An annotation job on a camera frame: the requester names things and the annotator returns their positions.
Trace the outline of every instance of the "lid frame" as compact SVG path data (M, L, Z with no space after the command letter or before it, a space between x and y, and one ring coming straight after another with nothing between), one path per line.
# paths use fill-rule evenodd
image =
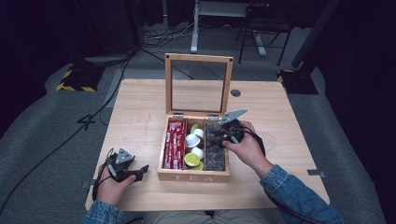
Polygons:
M192 111L174 110L173 109L173 61L186 61L186 62L200 62L200 63L224 63L226 65L223 86L221 92L221 106L220 111L199 110ZM165 54L165 95L166 95L166 114L173 115L175 113L183 113L184 115L202 116L203 113L209 115L224 115L227 111L228 96L230 91L231 76L233 71L233 57L226 56L212 56L212 55L199 55L199 54L179 54L179 53L166 53Z

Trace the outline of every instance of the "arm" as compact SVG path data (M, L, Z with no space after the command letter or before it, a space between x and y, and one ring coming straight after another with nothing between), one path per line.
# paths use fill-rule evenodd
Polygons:
M82 223L121 223L122 211L116 205L120 201L123 192L134 183L136 176L131 175L121 183L118 183L110 177L110 172L106 167L100 178L102 183L99 185L96 201L91 205Z
M241 121L241 123L255 132L250 122ZM245 133L240 144L224 141L223 145L256 172L268 196L279 203L278 208L288 223L301 222L301 220L287 213L285 207L320 223L343 223L338 212L300 179L269 162L262 154L257 141L250 134Z

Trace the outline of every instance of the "person's left hand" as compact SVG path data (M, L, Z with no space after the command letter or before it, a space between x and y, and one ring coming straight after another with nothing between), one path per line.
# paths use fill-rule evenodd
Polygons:
M110 172L108 171L108 168L106 166L106 168L103 170L101 181L109 176L110 176ZM118 183L111 177L104 180L98 187L96 200L116 206L117 203L119 203L123 192L130 185L132 185L135 180L136 180L135 175L129 176L120 183Z

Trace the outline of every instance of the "yellow coffee pod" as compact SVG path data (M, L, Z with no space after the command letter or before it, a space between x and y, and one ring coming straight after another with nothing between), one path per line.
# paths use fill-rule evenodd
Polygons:
M194 130L195 130L195 129L198 129L198 128L199 128L199 124L194 124L194 125L192 125L191 130L190 130L190 133L193 133Z
M199 157L193 153L187 153L184 156L184 162L186 163L187 166L189 167L194 167L199 165L199 163L201 162L201 160L199 159Z
M204 170L204 163L200 161L197 166L192 167L191 169L192 170Z

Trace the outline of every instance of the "wooden tea box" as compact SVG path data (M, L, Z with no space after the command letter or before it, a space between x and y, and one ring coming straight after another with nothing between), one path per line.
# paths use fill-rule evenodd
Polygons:
M177 79L182 64L214 63L223 80ZM219 119L227 110L233 57L165 54L166 119L158 163L161 181L229 181L229 151L214 144Z

